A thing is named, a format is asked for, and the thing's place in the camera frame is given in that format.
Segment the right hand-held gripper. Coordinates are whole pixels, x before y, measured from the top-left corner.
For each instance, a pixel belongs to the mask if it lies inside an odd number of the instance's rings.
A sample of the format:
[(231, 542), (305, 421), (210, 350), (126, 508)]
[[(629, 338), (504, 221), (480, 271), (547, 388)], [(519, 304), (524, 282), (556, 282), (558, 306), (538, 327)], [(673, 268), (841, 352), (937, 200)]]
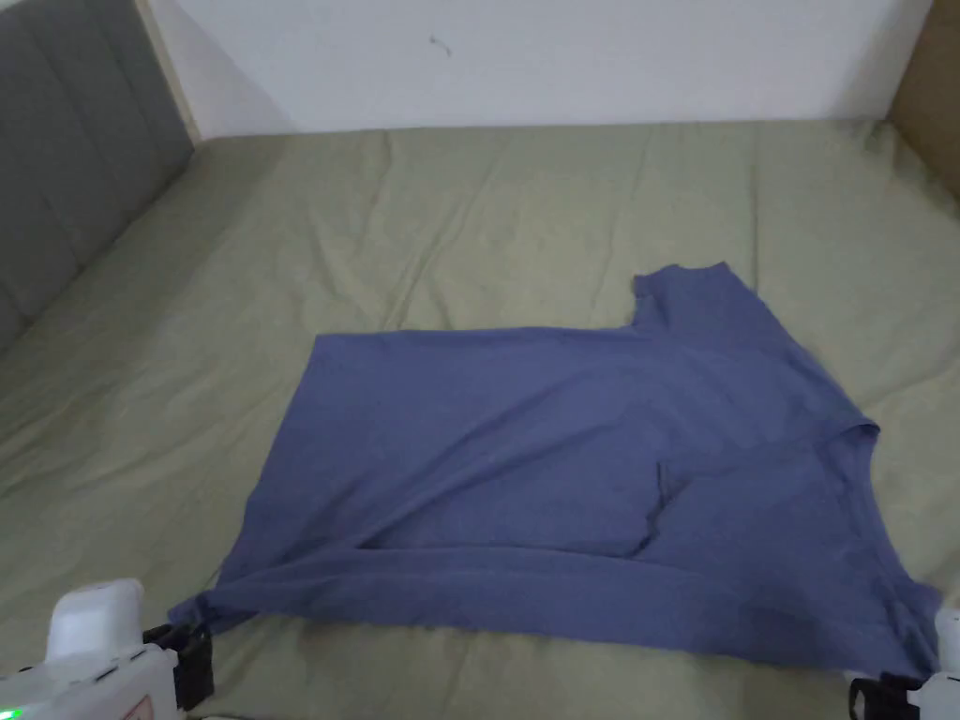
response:
[(959, 608), (935, 618), (939, 670), (925, 682), (891, 673), (856, 677), (847, 692), (849, 719), (959, 718)]

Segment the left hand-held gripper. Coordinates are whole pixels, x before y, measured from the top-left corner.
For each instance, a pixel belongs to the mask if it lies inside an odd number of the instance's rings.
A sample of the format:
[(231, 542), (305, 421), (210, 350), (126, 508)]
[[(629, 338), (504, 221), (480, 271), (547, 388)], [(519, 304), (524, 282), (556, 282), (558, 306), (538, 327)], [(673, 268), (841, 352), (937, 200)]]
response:
[(215, 692), (204, 611), (142, 628), (143, 585), (121, 578), (69, 592), (42, 663), (1, 679), (4, 719), (184, 719)]

